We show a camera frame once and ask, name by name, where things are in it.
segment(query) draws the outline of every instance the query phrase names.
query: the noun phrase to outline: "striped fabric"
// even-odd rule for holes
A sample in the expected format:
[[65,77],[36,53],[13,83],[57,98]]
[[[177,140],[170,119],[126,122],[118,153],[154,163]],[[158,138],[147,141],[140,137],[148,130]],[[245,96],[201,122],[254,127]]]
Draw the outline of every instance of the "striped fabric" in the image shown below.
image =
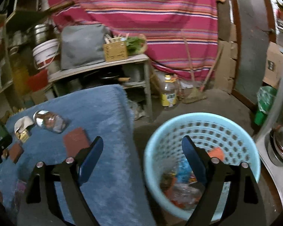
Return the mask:
[[[48,1],[53,6],[65,0]],[[75,1],[76,5],[53,16],[61,29],[66,25],[103,23],[115,34],[144,34],[146,54],[153,65],[185,79],[190,79],[192,67],[196,80],[203,80],[214,62],[218,48],[216,0]]]

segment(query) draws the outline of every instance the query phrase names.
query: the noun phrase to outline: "gray bag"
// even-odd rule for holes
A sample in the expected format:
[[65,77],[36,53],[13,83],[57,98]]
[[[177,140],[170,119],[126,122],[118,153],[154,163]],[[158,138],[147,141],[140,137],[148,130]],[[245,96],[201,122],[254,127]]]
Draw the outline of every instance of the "gray bag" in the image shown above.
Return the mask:
[[61,33],[61,68],[72,69],[105,61],[104,35],[109,33],[102,24],[67,26]]

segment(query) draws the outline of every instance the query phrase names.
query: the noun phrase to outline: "yellow crate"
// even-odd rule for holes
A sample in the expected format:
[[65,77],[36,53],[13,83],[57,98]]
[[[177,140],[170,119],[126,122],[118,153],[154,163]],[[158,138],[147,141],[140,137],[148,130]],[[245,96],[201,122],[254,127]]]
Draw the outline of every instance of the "yellow crate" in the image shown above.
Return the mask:
[[107,62],[124,60],[128,58],[126,41],[112,42],[103,45],[105,60]]

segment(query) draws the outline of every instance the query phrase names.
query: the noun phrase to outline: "laundry basket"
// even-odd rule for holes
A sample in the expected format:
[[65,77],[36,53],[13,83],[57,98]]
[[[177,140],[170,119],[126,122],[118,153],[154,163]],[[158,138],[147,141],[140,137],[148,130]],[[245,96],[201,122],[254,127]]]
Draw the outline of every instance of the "laundry basket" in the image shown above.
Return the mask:
[[[239,165],[246,161],[256,181],[260,177],[260,158],[256,145],[248,133],[235,122],[210,113],[189,113],[165,122],[151,136],[144,155],[144,172],[147,187],[159,205],[172,215],[188,220],[194,210],[185,211],[175,206],[160,189],[164,172],[170,171],[184,157],[181,140],[189,135],[197,147],[207,152],[220,147],[225,164]],[[222,194],[212,221],[222,216],[229,182],[223,186]]]

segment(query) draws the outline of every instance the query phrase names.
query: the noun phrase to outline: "blue blanket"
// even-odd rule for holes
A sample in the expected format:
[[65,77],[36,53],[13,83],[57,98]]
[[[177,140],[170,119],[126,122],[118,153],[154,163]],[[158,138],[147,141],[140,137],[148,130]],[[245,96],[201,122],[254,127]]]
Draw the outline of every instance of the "blue blanket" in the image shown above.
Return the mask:
[[[32,118],[38,110],[53,111],[70,120],[70,124],[62,134],[33,127],[32,136],[23,144],[24,153],[17,164],[10,159],[0,164],[0,189],[11,219],[15,219],[16,213],[13,208],[17,180],[27,181],[38,161],[57,164],[65,160],[63,136],[82,127],[91,142],[96,136],[104,140],[103,153],[89,181],[81,186],[100,225],[155,225],[133,142],[132,114],[125,91],[119,85],[81,90],[29,108],[9,119],[6,125],[9,132],[14,131],[19,118]],[[56,184],[56,190],[65,220],[73,223],[60,183]]]

